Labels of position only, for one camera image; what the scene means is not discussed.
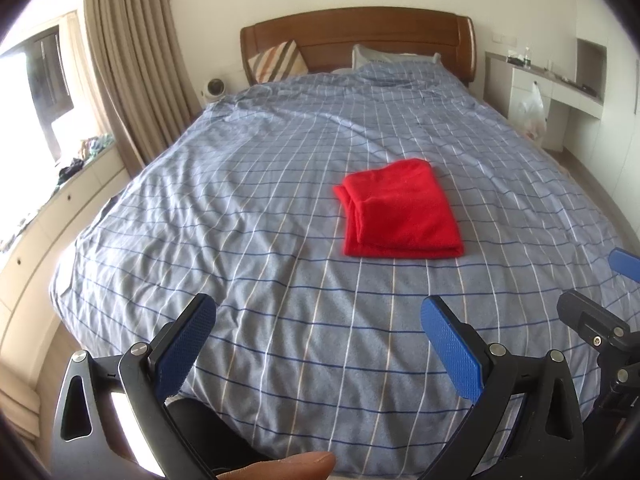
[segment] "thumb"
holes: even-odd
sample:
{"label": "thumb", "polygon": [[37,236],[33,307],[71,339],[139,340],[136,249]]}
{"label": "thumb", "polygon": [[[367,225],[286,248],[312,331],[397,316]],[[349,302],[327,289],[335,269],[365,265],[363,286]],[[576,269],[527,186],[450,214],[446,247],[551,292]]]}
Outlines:
{"label": "thumb", "polygon": [[217,476],[220,480],[326,480],[334,467],[333,453],[314,451],[283,460],[257,462]]}

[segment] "folded red cloth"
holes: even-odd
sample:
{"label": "folded red cloth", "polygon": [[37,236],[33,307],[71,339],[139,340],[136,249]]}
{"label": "folded red cloth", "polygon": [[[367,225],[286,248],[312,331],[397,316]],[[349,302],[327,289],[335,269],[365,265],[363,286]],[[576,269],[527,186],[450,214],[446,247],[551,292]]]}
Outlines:
{"label": "folded red cloth", "polygon": [[456,219],[426,160],[350,174],[334,193],[347,212],[347,256],[430,259],[464,253]]}

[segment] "silver bolt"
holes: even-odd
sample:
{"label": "silver bolt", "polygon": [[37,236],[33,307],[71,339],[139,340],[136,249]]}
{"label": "silver bolt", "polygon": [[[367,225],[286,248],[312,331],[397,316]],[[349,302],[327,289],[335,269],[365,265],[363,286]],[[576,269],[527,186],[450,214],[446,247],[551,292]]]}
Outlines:
{"label": "silver bolt", "polygon": [[148,349],[148,345],[146,343],[136,343],[131,347],[131,353],[133,355],[142,355],[142,354],[146,354],[147,349]]}
{"label": "silver bolt", "polygon": [[71,356],[71,360],[75,363],[81,363],[86,358],[86,350],[78,350]]}
{"label": "silver bolt", "polygon": [[629,372],[624,368],[620,368],[620,370],[618,370],[618,380],[621,383],[626,383],[629,380]]}
{"label": "silver bolt", "polygon": [[549,353],[549,356],[551,357],[551,359],[553,361],[555,361],[556,363],[561,363],[562,361],[564,361],[564,355],[562,354],[561,351],[559,350],[552,350]]}
{"label": "silver bolt", "polygon": [[496,357],[502,357],[507,353],[507,349],[500,343],[492,343],[491,345],[489,345],[489,352],[491,352]]}

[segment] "plastic bag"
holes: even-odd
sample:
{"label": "plastic bag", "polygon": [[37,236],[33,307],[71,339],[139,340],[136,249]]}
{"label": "plastic bag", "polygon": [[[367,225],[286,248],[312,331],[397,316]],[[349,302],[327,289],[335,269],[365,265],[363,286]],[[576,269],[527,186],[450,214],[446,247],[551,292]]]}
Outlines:
{"label": "plastic bag", "polygon": [[534,82],[529,96],[518,104],[516,131],[531,140],[537,147],[542,147],[546,135],[545,105],[542,103],[540,88]]}

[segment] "blue gripper pad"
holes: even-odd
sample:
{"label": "blue gripper pad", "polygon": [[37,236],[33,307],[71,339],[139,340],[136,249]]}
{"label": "blue gripper pad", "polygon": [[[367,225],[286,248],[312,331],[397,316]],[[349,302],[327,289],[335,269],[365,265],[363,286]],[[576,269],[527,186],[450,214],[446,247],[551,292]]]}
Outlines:
{"label": "blue gripper pad", "polygon": [[458,395],[476,403],[483,389],[482,366],[455,328],[459,320],[440,298],[430,296],[422,302],[420,321]]}
{"label": "blue gripper pad", "polygon": [[[198,294],[192,303],[196,301],[196,308],[180,332],[174,335],[156,365],[154,393],[160,402],[180,391],[200,349],[216,324],[216,302],[205,294]],[[174,325],[182,324],[180,318],[188,314],[187,310],[192,303],[180,314]]]}
{"label": "blue gripper pad", "polygon": [[640,258],[616,247],[609,254],[611,270],[640,283]]}

